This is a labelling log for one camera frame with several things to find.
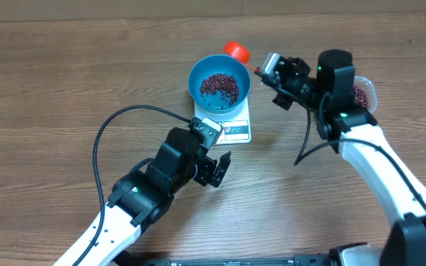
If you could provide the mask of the red scoop with blue handle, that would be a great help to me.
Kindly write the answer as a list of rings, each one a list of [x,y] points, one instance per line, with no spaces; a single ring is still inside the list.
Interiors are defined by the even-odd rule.
[[[228,41],[224,45],[223,51],[225,54],[233,57],[235,60],[239,61],[246,68],[251,69],[253,72],[260,71],[259,67],[254,67],[249,64],[249,61],[251,59],[251,53],[239,42]]]

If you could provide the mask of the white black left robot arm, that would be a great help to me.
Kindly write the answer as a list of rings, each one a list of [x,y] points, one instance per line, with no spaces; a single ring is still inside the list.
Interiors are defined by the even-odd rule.
[[[140,162],[115,183],[105,214],[97,215],[56,264],[108,265],[169,210],[175,194],[190,180],[218,187],[231,155],[213,160],[207,153],[221,133],[220,125],[205,123],[173,128],[155,158]]]

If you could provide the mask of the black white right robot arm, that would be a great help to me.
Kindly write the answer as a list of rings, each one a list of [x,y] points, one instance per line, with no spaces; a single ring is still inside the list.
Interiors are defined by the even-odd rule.
[[[298,103],[323,139],[363,178],[390,225],[385,245],[332,248],[324,265],[426,265],[426,187],[391,148],[376,118],[355,100],[355,67],[344,50],[319,55],[316,77],[300,58],[269,53],[256,70],[283,109]]]

